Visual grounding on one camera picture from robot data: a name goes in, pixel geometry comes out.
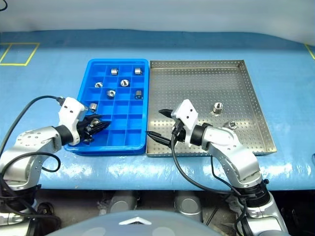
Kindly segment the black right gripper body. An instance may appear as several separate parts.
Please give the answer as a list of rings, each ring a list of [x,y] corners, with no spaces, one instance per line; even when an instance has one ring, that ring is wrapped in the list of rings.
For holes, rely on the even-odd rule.
[[[184,129],[184,123],[177,119],[172,128],[172,135],[174,135],[174,143],[184,142],[186,137],[186,131]]]

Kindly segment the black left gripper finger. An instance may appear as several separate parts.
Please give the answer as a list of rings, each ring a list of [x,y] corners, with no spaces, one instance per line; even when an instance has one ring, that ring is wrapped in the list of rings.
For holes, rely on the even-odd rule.
[[[88,115],[84,117],[84,121],[91,123],[94,119],[99,120],[101,117],[102,115],[97,115],[97,114]]]
[[[94,135],[102,130],[106,129],[110,125],[110,121],[100,121],[100,122],[91,122],[90,127],[88,129],[88,133],[90,135]]]

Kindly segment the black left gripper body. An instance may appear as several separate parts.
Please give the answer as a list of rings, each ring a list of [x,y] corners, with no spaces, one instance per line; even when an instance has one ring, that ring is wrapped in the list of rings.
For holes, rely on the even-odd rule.
[[[95,118],[83,118],[82,121],[77,123],[77,131],[80,137],[80,142],[90,144],[94,141],[94,138],[91,134],[91,123]]]

